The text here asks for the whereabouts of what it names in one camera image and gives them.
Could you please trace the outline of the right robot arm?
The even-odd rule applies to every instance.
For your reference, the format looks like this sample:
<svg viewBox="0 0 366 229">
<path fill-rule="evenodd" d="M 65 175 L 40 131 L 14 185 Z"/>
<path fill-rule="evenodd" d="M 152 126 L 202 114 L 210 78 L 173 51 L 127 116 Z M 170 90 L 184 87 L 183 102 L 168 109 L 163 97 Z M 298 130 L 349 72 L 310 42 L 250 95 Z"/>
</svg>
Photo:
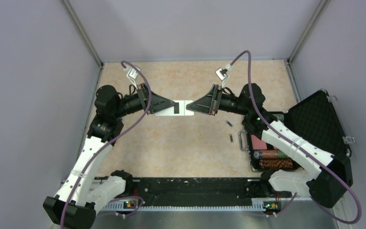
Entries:
<svg viewBox="0 0 366 229">
<path fill-rule="evenodd" d="M 265 96 L 255 83 L 246 84 L 239 96 L 224 94 L 215 84 L 186 108 L 205 115 L 216 115 L 219 111 L 243 115 L 242 125 L 247 133 L 275 146 L 304 169 L 302 173 L 283 169 L 270 173 L 260 184 L 265 196 L 288 191 L 308 195 L 321 206 L 332 208 L 346 192 L 352 192 L 349 158 L 325 151 L 294 133 L 263 108 L 264 101 Z"/>
</svg>

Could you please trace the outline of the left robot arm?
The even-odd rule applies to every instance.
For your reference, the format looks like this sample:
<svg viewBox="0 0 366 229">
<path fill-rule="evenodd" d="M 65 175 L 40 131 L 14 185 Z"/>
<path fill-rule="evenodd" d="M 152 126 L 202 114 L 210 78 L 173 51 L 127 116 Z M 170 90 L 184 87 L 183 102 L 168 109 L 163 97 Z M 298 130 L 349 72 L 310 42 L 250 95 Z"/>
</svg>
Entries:
<svg viewBox="0 0 366 229">
<path fill-rule="evenodd" d="M 119 170 L 94 190 L 90 189 L 99 167 L 122 133 L 121 118 L 138 111 L 155 114 L 174 107 L 175 102 L 150 92 L 142 83 L 126 96 L 111 85 L 102 86 L 96 92 L 94 106 L 96 115 L 73 169 L 57 193 L 46 197 L 43 203 L 53 224 L 61 228 L 89 229 L 112 199 L 133 193 L 131 174 Z"/>
</svg>

